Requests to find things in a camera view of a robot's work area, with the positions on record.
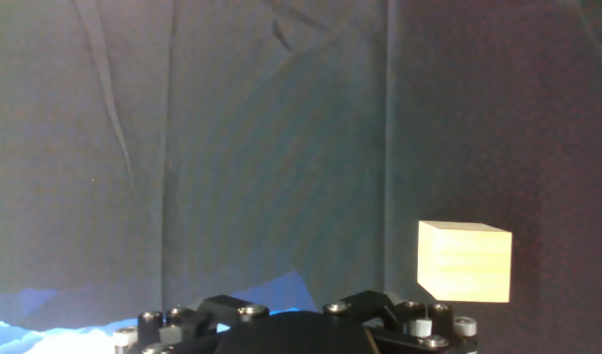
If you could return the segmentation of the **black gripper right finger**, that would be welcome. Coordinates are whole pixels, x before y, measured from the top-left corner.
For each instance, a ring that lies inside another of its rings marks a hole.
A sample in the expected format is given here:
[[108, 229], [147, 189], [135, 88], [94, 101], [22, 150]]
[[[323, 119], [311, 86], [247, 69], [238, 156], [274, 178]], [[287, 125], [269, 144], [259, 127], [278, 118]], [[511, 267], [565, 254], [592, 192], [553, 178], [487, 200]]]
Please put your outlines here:
[[362, 325], [375, 353], [477, 353], [477, 321], [457, 317], [445, 303], [366, 290], [325, 304], [323, 313]]

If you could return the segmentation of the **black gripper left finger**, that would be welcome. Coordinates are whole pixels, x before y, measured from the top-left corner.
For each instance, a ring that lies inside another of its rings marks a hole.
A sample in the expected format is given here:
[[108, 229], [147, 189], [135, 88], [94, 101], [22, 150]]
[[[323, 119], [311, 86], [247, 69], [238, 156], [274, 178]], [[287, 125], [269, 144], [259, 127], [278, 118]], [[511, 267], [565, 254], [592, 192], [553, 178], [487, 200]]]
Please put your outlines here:
[[203, 300], [197, 308], [175, 306], [147, 311], [137, 323], [113, 332], [115, 354], [214, 354], [221, 343], [220, 325], [228, 328], [264, 318], [271, 310], [228, 295]]

